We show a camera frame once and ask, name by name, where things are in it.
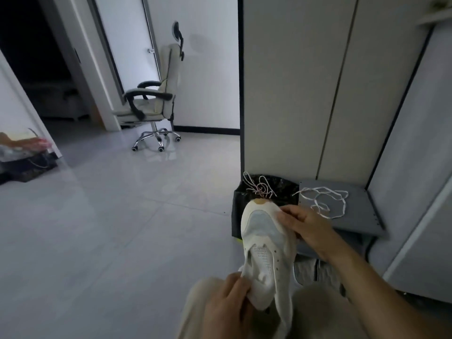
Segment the chair backrest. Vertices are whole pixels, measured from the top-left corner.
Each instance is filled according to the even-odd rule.
[[[155,99],[155,110],[162,113],[166,119],[171,118],[173,113],[173,102],[177,93],[179,83],[179,68],[181,63],[180,47],[178,44],[171,44],[162,49],[161,55],[161,79],[160,91],[170,93],[173,98],[170,101]]]

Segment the person's left hand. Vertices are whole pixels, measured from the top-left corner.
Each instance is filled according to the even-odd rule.
[[[254,307],[246,298],[251,282],[232,273],[207,303],[202,339],[246,339]]]

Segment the shoelace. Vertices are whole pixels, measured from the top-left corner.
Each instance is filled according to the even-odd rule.
[[[270,184],[267,181],[267,178],[265,176],[261,175],[258,179],[258,184],[256,184],[253,179],[251,178],[250,174],[246,171],[243,172],[243,182],[249,187],[246,190],[252,191],[254,194],[262,197],[270,199],[273,195],[277,197],[276,193],[270,187]]]
[[[309,197],[303,195],[303,193],[311,192],[311,191],[314,191],[314,192],[317,193],[317,195],[314,198],[309,198]],[[303,188],[302,190],[292,194],[292,196],[294,196],[296,194],[300,194],[300,196],[303,199],[314,201],[314,205],[311,205],[311,209],[315,210],[320,216],[324,217],[325,219],[336,219],[336,218],[340,218],[340,217],[345,215],[345,209],[347,207],[347,203],[345,202],[345,199],[348,197],[348,191],[346,191],[346,190],[331,190],[330,188],[327,188],[327,187]],[[343,203],[342,214],[341,215],[337,215],[337,216],[326,216],[326,215],[323,215],[322,214],[322,210],[326,211],[326,212],[329,212],[330,208],[328,207],[327,204],[317,201],[317,198],[320,195],[328,195],[331,198],[335,199],[336,201],[342,201],[342,203]]]

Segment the shoe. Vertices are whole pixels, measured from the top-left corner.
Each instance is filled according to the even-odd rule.
[[[280,211],[269,200],[254,199],[246,205],[240,226],[245,251],[242,276],[251,280],[247,297],[259,311],[275,300],[281,321],[274,338],[285,338],[292,324],[289,283],[297,255],[295,233],[276,218]]]

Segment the beige pants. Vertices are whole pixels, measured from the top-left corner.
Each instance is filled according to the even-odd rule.
[[[210,296],[223,284],[218,278],[196,283],[187,296],[178,339],[199,339],[204,308]],[[367,338],[352,305],[336,291],[321,285],[298,290],[293,295],[293,321],[288,338]],[[271,338],[279,322],[274,303],[268,312],[255,312],[250,338]]]

